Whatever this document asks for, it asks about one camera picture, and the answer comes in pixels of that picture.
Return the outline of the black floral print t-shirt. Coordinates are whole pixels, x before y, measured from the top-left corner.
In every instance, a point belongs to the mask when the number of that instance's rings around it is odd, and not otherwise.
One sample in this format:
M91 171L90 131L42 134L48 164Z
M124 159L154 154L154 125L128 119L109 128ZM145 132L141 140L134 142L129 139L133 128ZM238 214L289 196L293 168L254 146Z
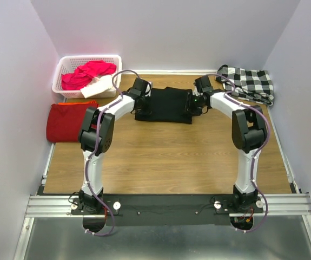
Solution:
M173 122L192 124L192 116L185 112L186 100L191 89L153 88L150 92L151 115L135 115L135 120L146 122Z

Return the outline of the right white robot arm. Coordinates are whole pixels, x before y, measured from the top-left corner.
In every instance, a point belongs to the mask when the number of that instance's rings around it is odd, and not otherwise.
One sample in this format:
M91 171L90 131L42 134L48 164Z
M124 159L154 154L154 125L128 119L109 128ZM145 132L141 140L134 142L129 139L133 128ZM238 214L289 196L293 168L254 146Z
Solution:
M261 193L257 186L257 167L261 150L269 141L270 125L260 106L250 106L230 96L231 91L214 89L208 75L194 81L187 111L199 116L203 109L215 109L231 119L231 138L239 152L237 179L233 193L222 205L236 212L256 205Z

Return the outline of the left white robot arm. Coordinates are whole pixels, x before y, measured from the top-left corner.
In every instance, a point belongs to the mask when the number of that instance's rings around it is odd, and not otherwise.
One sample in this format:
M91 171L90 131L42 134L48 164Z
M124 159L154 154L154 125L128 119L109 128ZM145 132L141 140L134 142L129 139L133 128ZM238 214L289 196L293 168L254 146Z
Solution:
M105 207L102 166L113 140L115 122L132 111L147 108L151 88L150 82L137 77L133 86L114 101L86 110L78 134L84 156L84 180L78 193L78 204L82 209L95 213Z

